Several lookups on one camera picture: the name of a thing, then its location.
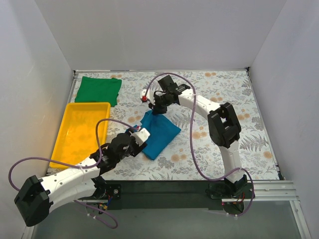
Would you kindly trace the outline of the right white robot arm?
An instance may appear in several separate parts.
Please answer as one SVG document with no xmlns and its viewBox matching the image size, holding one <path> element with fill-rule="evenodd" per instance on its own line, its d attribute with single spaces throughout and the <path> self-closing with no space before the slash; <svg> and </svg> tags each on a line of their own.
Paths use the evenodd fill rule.
<svg viewBox="0 0 319 239">
<path fill-rule="evenodd" d="M 148 102 L 153 114 L 165 114 L 168 106 L 177 104 L 191 109 L 191 120 L 199 114 L 207 120 L 209 135 L 221 152 L 224 176 L 215 179 L 222 180 L 230 196 L 240 195 L 247 184 L 247 172 L 244 171 L 239 154 L 239 139 L 241 125 L 230 103 L 218 104 L 196 93 L 194 85 L 186 80 L 178 85 L 173 81 L 173 73 L 161 73 L 158 83 L 161 95 L 150 91 L 141 93 L 141 100 Z"/>
</svg>

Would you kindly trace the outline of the blue t shirt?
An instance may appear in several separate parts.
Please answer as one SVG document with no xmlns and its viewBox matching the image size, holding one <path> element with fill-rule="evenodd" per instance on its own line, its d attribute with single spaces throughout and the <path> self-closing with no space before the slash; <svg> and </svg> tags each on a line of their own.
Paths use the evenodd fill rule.
<svg viewBox="0 0 319 239">
<path fill-rule="evenodd" d="M 140 122 L 140 125 L 136 124 L 133 128 L 146 128 L 150 133 L 146 141 L 147 146 L 143 149 L 143 153 L 150 160 L 155 160 L 181 132 L 181 129 L 164 115 L 154 115 L 152 111 L 146 112 Z"/>
</svg>

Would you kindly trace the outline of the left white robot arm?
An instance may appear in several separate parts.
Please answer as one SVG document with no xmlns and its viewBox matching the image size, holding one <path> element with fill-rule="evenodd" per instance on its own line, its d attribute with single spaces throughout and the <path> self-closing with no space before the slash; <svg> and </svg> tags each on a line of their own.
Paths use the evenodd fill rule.
<svg viewBox="0 0 319 239">
<path fill-rule="evenodd" d="M 125 157 L 139 154 L 149 136 L 145 129 L 120 133 L 73 168 L 42 178 L 27 178 L 14 199 L 26 226 L 39 224 L 53 210 L 74 200 L 103 196 L 106 189 L 102 175 Z"/>
</svg>

